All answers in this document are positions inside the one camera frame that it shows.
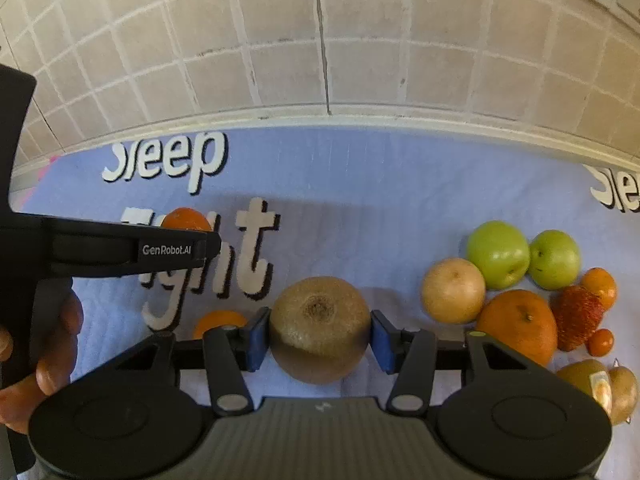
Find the person's left hand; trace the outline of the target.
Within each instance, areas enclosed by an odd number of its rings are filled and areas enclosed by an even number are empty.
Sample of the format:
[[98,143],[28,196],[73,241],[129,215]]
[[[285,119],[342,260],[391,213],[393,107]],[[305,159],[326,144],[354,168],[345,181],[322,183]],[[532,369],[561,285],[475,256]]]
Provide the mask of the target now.
[[78,335],[84,312],[71,290],[61,304],[55,328],[44,341],[35,373],[1,390],[1,422],[19,434],[27,434],[34,409],[70,382],[78,353]]

